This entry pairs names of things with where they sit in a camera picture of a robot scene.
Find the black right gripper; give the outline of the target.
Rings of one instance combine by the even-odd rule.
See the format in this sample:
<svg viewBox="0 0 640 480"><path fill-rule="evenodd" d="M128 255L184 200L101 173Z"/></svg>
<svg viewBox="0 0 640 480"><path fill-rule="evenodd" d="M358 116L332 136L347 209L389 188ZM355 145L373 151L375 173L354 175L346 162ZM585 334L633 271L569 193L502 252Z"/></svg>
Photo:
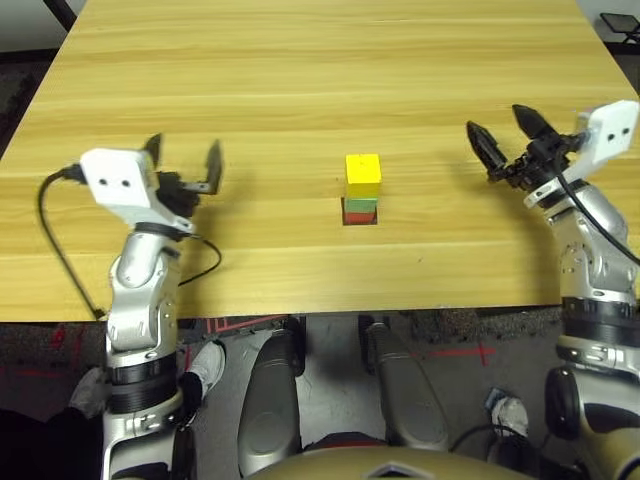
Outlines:
<svg viewBox="0 0 640 480"><path fill-rule="evenodd" d="M467 137L490 182L504 180L512 188L536 190L556 176L557 163L562 168L568 166L566 155L579 150L585 135L559 134L537 110L526 105L513 104L512 112L519 129L532 140L513 162L507 162L495 138L481 125L467 121Z"/></svg>

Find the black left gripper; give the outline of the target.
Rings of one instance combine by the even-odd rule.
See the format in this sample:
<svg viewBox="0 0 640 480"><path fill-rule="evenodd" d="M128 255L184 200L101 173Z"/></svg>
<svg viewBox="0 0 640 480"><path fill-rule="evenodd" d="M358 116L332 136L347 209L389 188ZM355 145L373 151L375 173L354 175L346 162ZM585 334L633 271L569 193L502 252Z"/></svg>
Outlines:
<svg viewBox="0 0 640 480"><path fill-rule="evenodd" d="M163 134L156 133L144 143L146 152L154 168L160 165ZM177 172L158 172L156 197L174 215L191 219L200 203L199 196L217 194L223 172L221 142L215 140L206 159L207 176L205 182L184 182Z"/></svg>

